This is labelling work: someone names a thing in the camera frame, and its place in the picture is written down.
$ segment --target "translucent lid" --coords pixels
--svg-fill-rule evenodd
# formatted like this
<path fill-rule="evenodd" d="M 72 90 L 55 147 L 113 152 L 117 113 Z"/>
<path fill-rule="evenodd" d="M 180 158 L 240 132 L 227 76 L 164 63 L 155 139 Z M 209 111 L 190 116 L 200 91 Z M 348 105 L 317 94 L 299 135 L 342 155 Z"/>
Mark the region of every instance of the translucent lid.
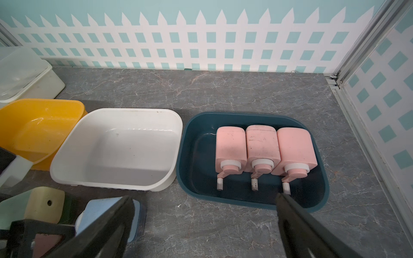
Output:
<path fill-rule="evenodd" d="M 0 47 L 0 100 L 19 93 L 47 67 L 28 47 Z"/>

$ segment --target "plastic tub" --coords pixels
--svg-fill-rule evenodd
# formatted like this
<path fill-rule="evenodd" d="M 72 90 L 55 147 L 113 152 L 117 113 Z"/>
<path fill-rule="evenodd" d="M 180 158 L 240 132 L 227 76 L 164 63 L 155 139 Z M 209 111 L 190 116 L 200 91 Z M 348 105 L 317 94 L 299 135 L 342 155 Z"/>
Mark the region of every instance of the plastic tub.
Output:
<path fill-rule="evenodd" d="M 18 99 L 53 99 L 64 83 L 27 47 L 0 48 L 0 108 Z"/>
<path fill-rule="evenodd" d="M 0 109 L 0 147 L 49 171 L 57 150 L 87 112 L 82 102 L 20 99 Z"/>
<path fill-rule="evenodd" d="M 50 174 L 61 184 L 161 191 L 175 179 L 182 119 L 168 109 L 97 109 L 75 126 Z"/>
<path fill-rule="evenodd" d="M 208 201 L 275 210 L 275 197 L 283 192 L 281 177 L 266 174 L 258 178 L 258 191 L 251 190 L 251 173 L 229 175 L 223 191 L 216 190 L 215 145 L 216 131 L 221 126 L 246 129 L 250 125 L 269 125 L 276 130 L 282 127 L 307 128 L 286 116 L 263 114 L 235 114 L 206 112 L 194 116 L 186 125 L 180 144 L 176 176 L 180 186 L 190 196 Z M 313 136 L 318 165 L 306 178 L 290 183 L 291 197 L 308 212 L 325 205 L 329 185 L 323 161 Z"/>

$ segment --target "light blue wall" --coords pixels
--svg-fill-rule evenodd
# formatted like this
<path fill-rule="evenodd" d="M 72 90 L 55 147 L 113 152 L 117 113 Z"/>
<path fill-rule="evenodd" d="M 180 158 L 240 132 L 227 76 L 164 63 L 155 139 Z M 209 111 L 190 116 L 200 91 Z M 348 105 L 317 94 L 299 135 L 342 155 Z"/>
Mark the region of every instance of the light blue wall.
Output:
<path fill-rule="evenodd" d="M 68 26 L 73 26 L 74 15 L 84 26 L 88 26 L 88 14 L 101 26 L 104 26 L 104 13 L 115 25 L 122 25 L 122 12 L 132 25 L 139 25 L 139 13 L 142 12 L 149 24 L 157 24 L 161 12 L 168 24 L 176 23 L 178 12 L 188 24 L 195 24 L 201 10 L 207 24 L 214 24 L 223 10 L 228 24 L 235 24 L 245 9 L 248 21 L 258 23 L 264 12 L 269 9 L 271 23 L 281 23 L 285 15 L 294 9 L 295 23 L 304 23 L 315 9 L 320 10 L 320 23 L 328 23 L 344 7 L 344 22 L 355 22 L 362 14 L 374 6 L 377 12 L 384 0 L 0 0 L 0 19 L 15 27 L 13 16 L 24 26 L 29 27 L 27 16 L 38 26 L 44 26 L 40 15 L 53 26 L 58 26 L 56 15 Z"/>

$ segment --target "white picket fence decal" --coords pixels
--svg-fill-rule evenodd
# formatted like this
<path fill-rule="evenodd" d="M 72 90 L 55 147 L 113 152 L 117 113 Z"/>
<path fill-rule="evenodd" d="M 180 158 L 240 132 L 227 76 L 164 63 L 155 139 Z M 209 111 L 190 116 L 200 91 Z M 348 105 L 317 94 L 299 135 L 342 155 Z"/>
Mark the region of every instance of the white picket fence decal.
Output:
<path fill-rule="evenodd" d="M 72 16 L 74 26 L 67 26 L 59 17 L 57 17 L 59 27 L 53 27 L 43 17 L 41 19 L 44 27 L 37 26 L 27 17 L 30 27 L 24 27 L 14 18 L 16 28 L 10 27 L 2 20 L 0 23 L 24 46 L 39 49 L 43 54 L 41 57 L 52 64 L 71 65 L 73 63 L 68 61 L 72 61 L 77 66 L 87 64 L 94 67 L 95 64 L 92 62 L 95 61 L 99 62 L 101 67 L 107 67 L 106 62 L 111 62 L 114 67 L 126 65 L 128 68 L 134 68 L 133 62 L 139 62 L 141 68 L 151 68 L 151 65 L 148 67 L 147 63 L 153 63 L 155 68 L 162 69 L 162 63 L 167 63 L 170 69 L 177 69 L 182 68 L 177 67 L 177 63 L 179 63 L 183 64 L 185 68 L 192 68 L 192 64 L 199 64 L 201 70 L 208 70 L 208 64 L 215 64 L 216 70 L 220 71 L 224 70 L 225 64 L 231 64 L 233 71 L 240 71 L 242 65 L 249 65 L 250 71 L 258 71 L 261 65 L 268 66 L 267 71 L 271 72 L 277 71 L 278 66 L 286 66 L 286 72 L 296 70 L 297 66 L 305 66 L 305 72 L 311 73 L 316 67 L 326 67 L 324 73 L 332 73 L 361 35 L 372 16 L 373 7 L 355 23 L 344 23 L 345 8 L 330 23 L 318 23 L 318 9 L 303 24 L 294 23 L 293 9 L 280 24 L 270 23 L 271 18 L 268 10 L 261 17 L 259 24 L 248 24 L 245 10 L 238 18 L 237 24 L 227 24 L 223 11 L 220 12 L 216 24 L 206 24 L 201 12 L 198 14 L 196 24 L 186 24 L 181 12 L 178 14 L 176 25 L 168 25 L 161 13 L 159 13 L 157 25 L 149 25 L 142 13 L 140 14 L 140 25 L 131 25 L 124 14 L 122 14 L 122 26 L 115 26 L 106 14 L 106 26 L 98 26 L 91 16 L 88 16 L 90 26 L 83 26 L 74 16 Z M 197 33 L 197 43 L 188 42 L 188 32 Z M 207 32 L 216 33 L 215 43 L 207 43 Z M 225 42 L 226 32 L 236 33 L 234 43 Z M 256 32 L 255 43 L 245 42 L 247 32 Z M 268 32 L 278 32 L 276 43 L 265 43 Z M 290 32 L 300 32 L 297 43 L 286 43 Z M 313 32 L 324 32 L 321 41 L 317 44 L 308 43 Z M 337 32 L 348 32 L 342 44 L 331 43 Z M 38 43 L 32 36 L 33 33 L 38 34 L 44 43 Z M 50 42 L 45 33 L 52 34 L 57 42 Z M 59 33 L 66 34 L 71 42 L 64 42 Z M 79 43 L 73 33 L 81 34 L 85 42 Z M 92 42 L 88 33 L 94 33 L 99 43 Z M 110 33 L 114 43 L 108 43 L 103 33 Z M 126 33 L 130 42 L 122 42 L 119 33 Z M 138 42 L 135 33 L 143 33 L 146 42 Z M 154 42 L 152 33 L 160 33 L 162 43 Z M 169 33 L 178 33 L 180 42 L 172 43 Z M 24 42 L 18 34 L 24 34 L 31 43 Z M 49 55 L 45 48 L 50 48 L 55 56 Z M 67 56 L 61 55 L 57 48 L 63 48 Z M 75 56 L 70 48 L 76 48 L 81 56 Z M 94 56 L 87 56 L 84 48 L 89 48 Z M 98 48 L 103 48 L 107 57 L 102 57 L 97 50 Z M 118 49 L 121 57 L 116 57 L 112 49 Z M 129 57 L 126 49 L 133 49 L 136 57 Z M 141 49 L 148 49 L 151 57 L 144 57 Z M 159 57 L 157 49 L 164 49 L 166 57 Z M 175 58 L 173 49 L 181 49 L 182 57 Z M 190 49 L 198 49 L 199 58 L 191 58 Z M 216 50 L 216 58 L 207 57 L 208 49 Z M 234 50 L 232 59 L 225 58 L 226 49 Z M 250 59 L 243 59 L 244 50 L 253 50 Z M 261 59 L 263 50 L 272 50 L 270 59 Z M 289 60 L 281 59 L 283 50 L 292 50 Z M 305 50 L 314 51 L 310 60 L 300 60 Z M 330 61 L 322 61 L 325 51 L 336 51 L 336 53 Z"/>

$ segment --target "dark teal plastic tray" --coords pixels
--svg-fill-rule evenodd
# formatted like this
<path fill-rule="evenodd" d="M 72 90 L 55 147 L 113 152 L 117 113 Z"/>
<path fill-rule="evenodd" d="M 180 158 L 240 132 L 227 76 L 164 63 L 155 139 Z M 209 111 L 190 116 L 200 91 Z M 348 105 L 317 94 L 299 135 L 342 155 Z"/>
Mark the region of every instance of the dark teal plastic tray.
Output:
<path fill-rule="evenodd" d="M 229 175 L 224 189 L 216 189 L 215 145 L 216 131 L 221 126 L 270 125 L 275 129 L 297 127 L 308 130 L 302 123 L 287 116 L 205 112 L 192 117 L 186 124 L 180 143 L 176 177 L 179 185 L 195 198 L 254 208 L 275 210 L 275 196 L 282 192 L 281 177 L 262 175 L 258 191 L 251 190 L 251 173 Z M 328 199 L 328 180 L 323 161 L 313 136 L 318 166 L 306 178 L 290 183 L 291 197 L 308 212 L 319 210 Z"/>

